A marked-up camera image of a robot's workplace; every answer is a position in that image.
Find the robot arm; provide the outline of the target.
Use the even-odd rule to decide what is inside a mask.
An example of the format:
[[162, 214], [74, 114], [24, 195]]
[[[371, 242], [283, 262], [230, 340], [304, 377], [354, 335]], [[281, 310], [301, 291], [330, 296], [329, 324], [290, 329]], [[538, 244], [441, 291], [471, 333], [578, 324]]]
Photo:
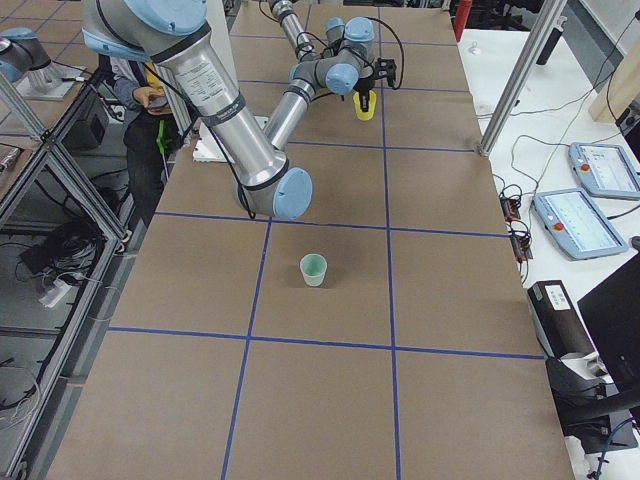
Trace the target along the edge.
[[355, 17], [345, 22], [333, 17], [326, 22], [327, 46], [318, 52], [290, 1], [271, 1], [270, 11], [294, 49], [298, 63], [281, 101], [272, 112], [264, 132], [271, 144], [282, 150], [319, 91], [354, 97], [357, 117], [371, 119], [375, 112], [376, 59], [371, 19]]
[[211, 44], [206, 13], [203, 1], [87, 1], [83, 34], [98, 53], [168, 69], [231, 156], [239, 203], [256, 214], [296, 219], [308, 209], [313, 185], [283, 148], [316, 90], [292, 80], [260, 126]]

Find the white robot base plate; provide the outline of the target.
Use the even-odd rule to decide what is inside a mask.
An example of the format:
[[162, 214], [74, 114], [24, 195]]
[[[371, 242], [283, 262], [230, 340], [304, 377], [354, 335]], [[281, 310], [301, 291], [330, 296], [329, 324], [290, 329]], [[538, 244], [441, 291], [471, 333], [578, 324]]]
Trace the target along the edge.
[[273, 146], [251, 114], [243, 111], [227, 122], [218, 125], [212, 122], [212, 117], [200, 118], [199, 140], [194, 151], [197, 161], [223, 162], [226, 153], [229, 159], [247, 164], [271, 154]]

